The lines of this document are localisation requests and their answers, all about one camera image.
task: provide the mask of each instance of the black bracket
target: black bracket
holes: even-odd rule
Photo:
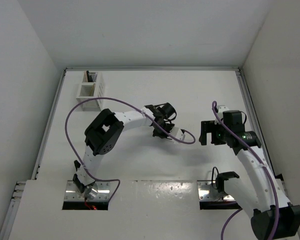
[[[234,132],[248,146],[261,147],[261,142],[254,131],[246,131],[242,121],[242,113],[238,110],[224,111],[223,123]],[[207,133],[211,133],[211,143],[214,145],[227,144],[237,155],[241,149],[247,150],[234,136],[232,136],[221,124],[215,124],[214,120],[201,122],[201,145],[207,145]]]
[[[258,240],[267,240],[275,223],[274,205],[268,211],[254,210],[251,218],[251,226]],[[287,207],[279,208],[279,222],[273,239],[292,237],[297,234],[300,226],[300,205],[293,206],[288,203]]]
[[[124,123],[116,118],[115,113],[104,109],[85,130],[85,143],[94,156],[104,155],[113,149],[123,129]]]
[[[219,173],[215,179],[215,185],[218,193],[225,193],[225,181],[233,178],[239,179],[240,177],[234,171]]]
[[[160,105],[146,105],[145,107],[152,112],[154,121],[167,133],[170,133],[172,128],[175,126],[172,121],[176,119],[177,116],[177,112],[174,107],[168,102]],[[168,137],[156,125],[152,124],[152,126],[154,127],[152,132],[153,137],[159,137],[161,139],[166,139]]]

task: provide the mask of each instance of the red wire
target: red wire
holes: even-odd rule
[[[91,207],[88,205],[88,203],[87,203],[87,200],[86,200],[86,199],[84,200],[84,205],[85,205],[87,208],[89,208],[90,210],[92,210],[92,209],[91,209]]]

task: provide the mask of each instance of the white box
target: white box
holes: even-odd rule
[[[79,84],[78,92],[76,95],[76,99],[79,103],[87,99],[104,97],[105,94],[106,85],[102,72],[89,72],[88,74],[92,77],[93,80],[95,79],[96,75],[96,79],[94,82],[88,82],[87,72],[84,72],[83,80]],[[103,108],[103,102],[104,101],[100,99],[91,100],[83,103],[81,106],[83,110],[90,109],[101,111]]]

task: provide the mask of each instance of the white panel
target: white panel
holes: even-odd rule
[[[17,0],[0,0],[0,229],[30,178],[59,73]]]
[[[104,156],[97,177],[122,180],[108,211],[61,210],[76,159],[67,143],[64,124],[68,112],[77,104],[76,92],[83,74],[67,71],[65,75],[40,172],[36,181],[26,184],[10,240],[219,239],[233,210],[200,210],[195,180],[210,179],[212,167],[217,166],[221,172],[237,172],[252,188],[244,167],[226,145],[173,144],[152,137],[152,127],[123,132],[113,150]],[[107,97],[138,107],[170,102],[177,111],[176,126],[191,131],[197,139],[200,122],[215,119],[213,100],[245,111],[236,73],[231,70],[104,71],[103,78]],[[113,112],[130,110],[111,101],[104,101],[104,107]],[[84,131],[96,115],[78,108],[70,117],[69,135],[81,156],[85,151]],[[159,180],[183,185],[154,182]],[[249,218],[242,213],[231,221],[225,237],[256,239]]]
[[[244,72],[274,170],[300,204],[300,0],[275,2]]]
[[[19,0],[57,65],[241,66],[272,0]]]

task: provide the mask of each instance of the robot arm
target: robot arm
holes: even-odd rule
[[[169,119],[173,114],[176,114],[175,109],[169,103],[155,106],[147,105],[141,111],[150,116],[152,120],[173,137],[181,141],[185,139],[184,131],[175,127],[172,123],[174,118],[172,120]],[[88,189],[87,186],[95,182],[94,179],[88,176],[85,169],[88,169],[95,176],[104,155],[114,148],[122,132],[139,127],[152,126],[153,122],[145,114],[135,110],[111,112],[109,109],[104,109],[85,130],[86,147],[82,159],[84,165],[75,161],[76,173],[73,176],[73,182],[84,197],[86,197],[85,191]],[[168,138],[158,127],[153,127],[152,135],[154,137]]]
[[[246,187],[235,172],[223,172],[215,180],[219,193],[231,195],[251,219],[252,230],[259,240],[270,235],[275,220],[275,198],[265,169],[274,183],[279,207],[279,222],[273,239],[294,236],[300,226],[300,206],[292,205],[275,180],[261,148],[261,142],[253,131],[245,131],[240,111],[231,111],[226,106],[217,106],[217,114],[223,123],[241,140],[248,144],[264,164],[234,138],[217,120],[201,122],[201,145],[207,144],[207,133],[211,133],[211,143],[227,144],[243,164],[252,182],[254,191]]]

